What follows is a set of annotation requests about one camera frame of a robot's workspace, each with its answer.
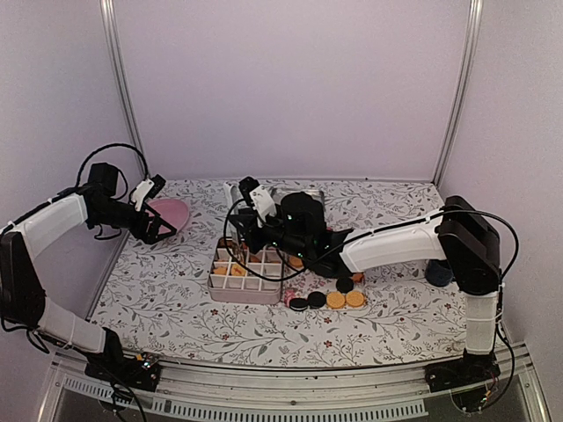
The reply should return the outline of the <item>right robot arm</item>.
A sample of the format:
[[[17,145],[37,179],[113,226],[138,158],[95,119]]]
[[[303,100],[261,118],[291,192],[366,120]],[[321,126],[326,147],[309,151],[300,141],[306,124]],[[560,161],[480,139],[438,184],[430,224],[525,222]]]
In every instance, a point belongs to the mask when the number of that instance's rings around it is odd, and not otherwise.
[[[501,291],[500,236],[485,216],[459,196],[433,213],[376,229],[327,228],[320,202],[291,193],[281,203],[256,187],[242,198],[240,214],[225,221],[242,234],[249,250],[274,246],[300,258],[305,269],[343,278],[371,268],[434,260],[450,269],[465,296],[466,339],[462,358],[425,369],[430,381],[473,383],[498,373],[494,358]]]

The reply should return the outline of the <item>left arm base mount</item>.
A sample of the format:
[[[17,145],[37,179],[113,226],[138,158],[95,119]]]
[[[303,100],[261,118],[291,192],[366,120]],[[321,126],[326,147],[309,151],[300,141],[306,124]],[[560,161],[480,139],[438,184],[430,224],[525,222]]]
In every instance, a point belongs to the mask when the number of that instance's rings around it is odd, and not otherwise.
[[[160,381],[162,367],[158,363],[148,364],[137,358],[104,357],[102,354],[85,355],[87,365],[84,373],[105,382],[119,383],[124,387],[155,392]]]

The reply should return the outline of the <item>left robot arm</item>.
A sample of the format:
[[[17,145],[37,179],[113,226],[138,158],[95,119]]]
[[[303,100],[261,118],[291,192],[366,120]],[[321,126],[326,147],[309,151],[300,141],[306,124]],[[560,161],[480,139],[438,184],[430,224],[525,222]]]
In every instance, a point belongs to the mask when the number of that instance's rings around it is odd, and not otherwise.
[[[145,245],[174,236],[176,228],[150,201],[165,179],[147,175],[123,200],[117,193],[120,171],[109,163],[95,163],[85,182],[59,192],[32,211],[9,222],[1,231],[1,321],[9,331],[26,331],[38,346],[50,343],[81,353],[91,369],[111,381],[146,371],[150,364],[125,355],[119,335],[93,324],[50,296],[40,277],[78,276],[76,258],[57,246],[70,245],[73,232],[108,227],[126,231]]]

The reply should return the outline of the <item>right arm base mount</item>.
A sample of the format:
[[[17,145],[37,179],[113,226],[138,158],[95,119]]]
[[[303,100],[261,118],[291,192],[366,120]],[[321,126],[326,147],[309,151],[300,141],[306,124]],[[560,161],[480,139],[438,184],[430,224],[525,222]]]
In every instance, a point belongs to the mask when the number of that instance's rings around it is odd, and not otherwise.
[[[424,367],[424,377],[431,392],[465,387],[497,378],[501,374],[494,352],[477,355],[464,351],[461,358]]]

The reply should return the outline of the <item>pink divided cookie tin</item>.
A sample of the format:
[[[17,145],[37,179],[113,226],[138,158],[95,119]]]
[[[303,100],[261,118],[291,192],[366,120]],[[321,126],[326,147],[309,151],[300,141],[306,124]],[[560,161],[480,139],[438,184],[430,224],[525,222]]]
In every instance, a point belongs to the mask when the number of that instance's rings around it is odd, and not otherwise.
[[[281,300],[285,265],[275,249],[264,248],[249,252],[244,243],[231,247],[218,246],[208,276],[208,291],[212,300],[238,304],[274,305]],[[233,265],[246,270],[244,277],[230,274]],[[213,274],[218,266],[227,266],[226,275]]]

